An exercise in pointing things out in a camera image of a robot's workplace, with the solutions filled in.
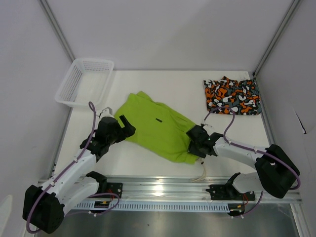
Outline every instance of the black mounting plate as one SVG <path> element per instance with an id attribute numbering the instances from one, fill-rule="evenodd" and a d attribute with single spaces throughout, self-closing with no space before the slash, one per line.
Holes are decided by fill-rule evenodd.
<path id="1" fill-rule="evenodd" d="M 211 184 L 207 191 L 211 194 L 211 200 L 235 200 L 235 201 L 243 201 L 243 194 L 237 194 L 234 199 L 231 199 L 228 193 L 226 192 L 225 184 Z M 255 193 L 250 192 L 245 193 L 246 197 L 249 201 L 256 200 Z"/>
<path id="2" fill-rule="evenodd" d="M 119 198 L 122 198 L 123 183 L 107 183 L 106 192 L 109 192 L 109 189 L 112 191 L 112 193 L 117 194 Z M 99 198 L 110 198 L 110 196 L 104 195 L 104 196 L 99 196 Z"/>

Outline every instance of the floor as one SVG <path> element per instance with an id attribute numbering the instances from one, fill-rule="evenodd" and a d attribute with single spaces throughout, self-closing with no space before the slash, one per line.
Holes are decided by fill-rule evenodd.
<path id="1" fill-rule="evenodd" d="M 37 237 L 298 237 L 288 204 L 261 204 L 244 219 L 226 213 L 112 211 L 66 217 L 53 234 Z"/>

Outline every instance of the folded cloth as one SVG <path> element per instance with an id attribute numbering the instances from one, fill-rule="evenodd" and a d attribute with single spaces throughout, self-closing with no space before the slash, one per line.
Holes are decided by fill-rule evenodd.
<path id="1" fill-rule="evenodd" d="M 195 123 L 167 105 L 154 102 L 143 91 L 130 94 L 114 117 L 123 126 L 119 117 L 125 115 L 136 128 L 126 141 L 138 145 L 173 162 L 194 163 L 197 156 L 187 152 L 190 139 L 186 135 Z"/>
<path id="2" fill-rule="evenodd" d="M 226 106 L 237 115 L 258 115 L 261 113 L 259 90 L 254 80 L 205 80 L 207 110 L 215 114 L 231 114 L 228 109 L 215 109 Z"/>

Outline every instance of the green shirt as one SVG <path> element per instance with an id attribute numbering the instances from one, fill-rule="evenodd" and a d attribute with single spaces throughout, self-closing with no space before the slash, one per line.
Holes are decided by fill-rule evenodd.
<path id="1" fill-rule="evenodd" d="M 198 158 L 187 152 L 190 139 L 186 132 L 195 123 L 167 105 L 154 102 L 143 91 L 131 93 L 116 112 L 114 117 L 123 127 L 119 119 L 121 115 L 125 115 L 136 128 L 135 134 L 127 141 L 137 143 L 173 162 L 193 164 Z"/>

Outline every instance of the cable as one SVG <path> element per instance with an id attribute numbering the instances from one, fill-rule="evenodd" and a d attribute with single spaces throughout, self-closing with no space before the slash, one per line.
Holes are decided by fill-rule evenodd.
<path id="1" fill-rule="evenodd" d="M 242 199 L 245 198 L 247 203 L 246 204 L 243 204 L 244 206 L 246 206 L 248 203 L 249 203 L 249 199 L 247 198 L 247 195 L 246 194 L 243 194 L 242 195 Z"/>
<path id="2" fill-rule="evenodd" d="M 77 161 L 82 157 L 83 153 L 85 152 L 85 150 L 87 149 L 91 139 L 92 139 L 92 136 L 93 136 L 93 133 L 94 133 L 94 127 L 95 127 L 95 123 L 96 123 L 96 110 L 95 110 L 95 107 L 94 107 L 94 104 L 90 101 L 89 102 L 89 108 L 93 111 L 93 125 L 92 125 L 92 131 L 88 137 L 88 140 L 87 140 L 87 143 L 86 145 L 84 146 L 84 148 L 82 149 L 82 151 L 80 152 L 79 156 L 77 157 Z M 64 173 L 66 173 L 67 170 L 69 170 L 74 164 L 76 163 L 76 161 L 72 161 L 65 169 L 63 169 L 63 171 L 60 172 L 60 174 L 56 177 L 56 179 L 54 180 L 54 183 L 56 183 L 62 176 Z M 30 234 L 36 234 L 37 232 L 40 231 L 40 229 L 38 230 L 35 230 L 35 231 L 32 231 L 31 228 L 30 228 L 30 222 L 31 222 L 31 217 L 34 213 L 34 210 L 36 208 L 36 206 L 38 205 L 39 201 L 41 200 L 41 198 L 44 196 L 44 194 L 52 187 L 51 184 L 49 184 L 47 186 L 47 188 L 39 195 L 39 197 L 36 199 L 36 201 L 34 202 L 32 208 L 31 208 L 31 211 L 28 215 L 28 218 L 27 218 L 27 221 L 26 221 L 26 230 L 30 233 Z"/>
<path id="3" fill-rule="evenodd" d="M 191 180 L 192 183 L 197 182 L 197 181 L 200 181 L 200 180 L 203 180 L 203 179 L 206 178 L 206 168 L 205 168 L 205 165 L 204 165 L 204 162 L 203 162 L 203 161 L 201 162 L 201 165 L 203 166 L 203 174 L 202 174 L 199 178 L 197 178 L 197 179 L 192 179 L 192 180 Z"/>
<path id="4" fill-rule="evenodd" d="M 259 197 L 259 199 L 258 199 L 256 205 L 255 205 L 251 210 L 247 211 L 246 213 L 244 213 L 244 214 L 242 214 L 242 215 L 240 215 L 240 216 L 238 216 L 238 217 L 241 217 L 241 218 L 242 218 L 242 216 L 248 215 L 248 214 L 250 214 L 251 212 L 253 212 L 253 211 L 258 207 L 259 203 L 261 202 L 262 196 L 263 196 L 263 191 L 261 191 L 260 197 Z"/>
<path id="5" fill-rule="evenodd" d="M 91 212 L 91 211 L 88 211 L 88 212 L 86 212 L 86 211 L 78 211 L 78 212 L 75 212 L 75 213 L 72 213 L 72 214 L 68 214 L 67 216 L 77 215 L 77 214 L 81 214 L 81 213 L 85 213 L 85 214 L 88 213 L 88 214 L 93 214 L 93 216 L 96 217 L 96 216 L 104 215 L 105 213 L 108 213 L 109 211 L 111 211 L 112 209 L 114 209 L 114 208 L 117 207 L 117 205 L 119 204 L 120 198 L 119 198 L 119 195 L 117 195 L 117 194 L 115 194 L 115 193 L 93 194 L 93 195 L 89 196 L 89 198 L 94 198 L 94 197 L 103 196 L 103 195 L 115 196 L 115 197 L 118 199 L 118 201 L 117 201 L 112 207 L 110 207 L 109 209 L 107 209 L 107 210 L 105 210 L 105 211 L 103 211 L 103 212 L 100 212 L 100 213 L 93 213 L 93 212 Z"/>
<path id="6" fill-rule="evenodd" d="M 228 129 L 232 126 L 232 124 L 233 124 L 233 122 L 234 122 L 234 120 L 235 120 L 235 116 L 236 116 L 236 115 L 235 115 L 235 112 L 234 112 L 231 108 L 226 107 L 226 106 L 221 106 L 221 107 L 215 108 L 214 110 L 219 110 L 219 109 L 224 109 L 224 108 L 225 108 L 225 109 L 228 109 L 228 110 L 231 111 L 232 114 L 233 114 L 233 118 L 232 118 L 230 124 L 228 124 L 228 126 L 226 127 L 226 129 L 225 129 L 225 131 L 224 131 L 224 134 L 223 134 L 224 140 L 225 140 L 227 143 L 229 143 L 230 145 L 233 145 L 233 146 L 235 146 L 235 147 L 239 147 L 239 148 L 245 149 L 245 150 L 247 150 L 247 151 L 255 152 L 255 153 L 258 152 L 258 153 L 260 153 L 260 154 L 269 156 L 270 158 L 274 159 L 274 160 L 277 161 L 278 163 L 282 164 L 282 165 L 285 166 L 289 171 L 291 171 L 291 172 L 293 173 L 293 175 L 295 176 L 295 178 L 296 178 L 296 180 L 297 180 L 297 185 L 296 185 L 295 187 L 293 187 L 293 188 L 290 188 L 290 190 L 296 190 L 296 189 L 298 189 L 298 188 L 301 186 L 301 180 L 300 180 L 300 178 L 298 177 L 297 173 L 296 173 L 288 164 L 284 163 L 284 162 L 281 161 L 279 158 L 277 158 L 277 157 L 275 157 L 275 156 L 273 156 L 273 155 L 271 155 L 271 154 L 269 154 L 269 153 L 267 153 L 267 152 L 260 151 L 260 150 L 255 150 L 255 149 L 253 149 L 253 148 L 246 147 L 246 146 L 243 146 L 243 145 L 240 145 L 240 144 L 237 144 L 237 143 L 234 143 L 234 142 L 231 142 L 230 140 L 228 140 L 228 138 L 226 137 L 226 133 L 227 133 Z M 207 117 L 208 117 L 214 110 L 211 110 L 211 111 L 205 116 L 203 123 L 205 123 Z M 248 212 L 246 212 L 246 213 L 244 213 L 243 215 L 240 215 L 240 216 L 243 218 L 243 216 L 248 215 L 248 214 L 250 214 L 251 212 L 253 212 L 253 211 L 258 207 L 259 203 L 261 202 L 262 196 L 263 196 L 263 191 L 261 191 L 260 197 L 259 197 L 258 202 L 256 203 L 256 205 L 255 205 L 251 210 L 249 210 Z"/>

